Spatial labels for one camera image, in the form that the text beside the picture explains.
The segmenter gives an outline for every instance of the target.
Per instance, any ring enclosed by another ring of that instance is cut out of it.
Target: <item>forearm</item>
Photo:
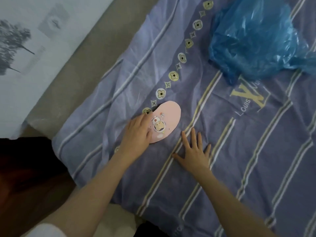
[[[71,197],[45,223],[60,228],[67,237],[93,236],[128,164],[113,156],[93,180]]]
[[[240,203],[209,169],[201,169],[195,178],[209,197],[227,236],[275,236],[263,220]]]

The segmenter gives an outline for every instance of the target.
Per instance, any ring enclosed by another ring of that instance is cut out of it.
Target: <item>sticker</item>
[[[161,100],[161,99],[164,99],[166,96],[166,90],[163,89],[163,88],[159,88],[157,91],[156,91],[156,97]]]
[[[166,124],[157,116],[152,119],[155,131],[164,133]]]
[[[152,112],[152,110],[149,107],[143,109],[143,113],[149,114],[150,112]]]
[[[157,100],[151,100],[151,107],[157,106]]]
[[[194,43],[193,43],[193,41],[191,39],[186,39],[185,40],[185,47],[186,48],[188,48],[188,49],[191,48],[193,46],[193,44]]]
[[[177,70],[181,69],[182,68],[181,63],[176,64],[176,68],[177,68]]]
[[[213,6],[214,6],[214,2],[212,0],[203,2],[203,7],[205,10],[210,10],[213,8]]]
[[[179,74],[176,71],[172,71],[169,73],[170,80],[177,81],[179,80]]]
[[[206,14],[205,14],[205,11],[200,11],[200,17],[203,17],[203,16],[205,16]]]
[[[190,37],[191,37],[191,38],[196,37],[195,31],[194,31],[194,32],[190,32]]]
[[[203,22],[201,20],[195,20],[192,25],[193,25],[193,28],[198,31],[202,29]]]
[[[185,54],[183,54],[182,52],[180,52],[180,53],[178,54],[178,59],[179,59],[180,62],[186,63]]]
[[[115,148],[114,154],[115,154],[117,151],[119,151],[119,146],[117,146],[117,147]]]
[[[166,85],[166,89],[167,89],[167,88],[171,88],[171,81],[165,82],[165,85]]]

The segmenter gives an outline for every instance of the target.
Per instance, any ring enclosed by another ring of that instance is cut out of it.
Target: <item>plastic bag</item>
[[[270,77],[282,69],[314,74],[316,55],[293,27],[284,0],[235,0],[220,11],[211,31],[209,59],[229,84]]]

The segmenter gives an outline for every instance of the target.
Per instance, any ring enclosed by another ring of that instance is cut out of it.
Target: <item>bedsheet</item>
[[[214,15],[231,0],[159,0],[128,49],[53,139],[84,186],[119,148],[131,118],[176,101],[180,123],[127,170],[112,201],[170,236],[224,236],[207,196],[171,154],[192,127],[213,144],[211,169],[280,236],[315,236],[316,80],[296,71],[228,86],[208,63]],[[316,51],[316,0],[286,0]]]

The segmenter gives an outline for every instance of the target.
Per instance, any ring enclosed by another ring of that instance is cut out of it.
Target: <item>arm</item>
[[[76,195],[52,213],[45,223],[51,223],[67,237],[93,236],[112,195],[126,169],[148,147],[151,114],[136,117],[126,126],[119,151],[105,168]]]
[[[195,130],[191,131],[192,148],[182,132],[185,147],[185,158],[177,154],[173,157],[189,171],[201,185],[211,201],[218,219],[229,237],[253,237],[274,235],[264,224],[263,220],[255,216],[246,206],[240,203],[229,190],[221,184],[209,169],[211,145],[203,153],[201,133],[196,140]]]

